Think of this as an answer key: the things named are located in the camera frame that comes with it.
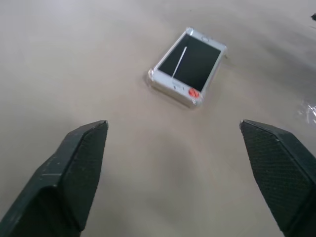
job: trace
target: phone screen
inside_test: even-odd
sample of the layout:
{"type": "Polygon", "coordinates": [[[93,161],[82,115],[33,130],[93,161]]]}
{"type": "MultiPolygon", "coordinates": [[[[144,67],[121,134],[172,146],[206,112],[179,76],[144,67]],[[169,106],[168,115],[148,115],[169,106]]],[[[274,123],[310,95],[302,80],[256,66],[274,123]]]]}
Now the phone screen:
{"type": "Polygon", "coordinates": [[[185,35],[159,70],[202,91],[220,53],[220,50],[185,35]]]}

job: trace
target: smartphone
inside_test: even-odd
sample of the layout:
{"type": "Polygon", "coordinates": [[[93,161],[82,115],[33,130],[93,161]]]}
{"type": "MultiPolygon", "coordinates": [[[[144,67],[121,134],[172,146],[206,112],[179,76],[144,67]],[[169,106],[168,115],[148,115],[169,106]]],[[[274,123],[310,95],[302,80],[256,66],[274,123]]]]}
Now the smartphone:
{"type": "Polygon", "coordinates": [[[227,47],[187,28],[159,63],[149,70],[149,82],[188,107],[203,103],[227,47]]]}

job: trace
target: beige floor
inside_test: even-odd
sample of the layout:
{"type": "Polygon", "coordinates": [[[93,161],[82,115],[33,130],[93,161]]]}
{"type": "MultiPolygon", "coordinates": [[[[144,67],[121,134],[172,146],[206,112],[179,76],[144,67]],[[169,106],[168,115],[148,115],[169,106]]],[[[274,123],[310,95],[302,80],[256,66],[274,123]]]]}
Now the beige floor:
{"type": "Polygon", "coordinates": [[[316,101],[314,12],[308,0],[2,0],[0,217],[68,131],[107,119],[82,236],[282,236],[238,124],[285,128],[316,154],[297,116],[316,101]],[[229,49],[195,111],[143,82],[186,26],[229,49]]]}

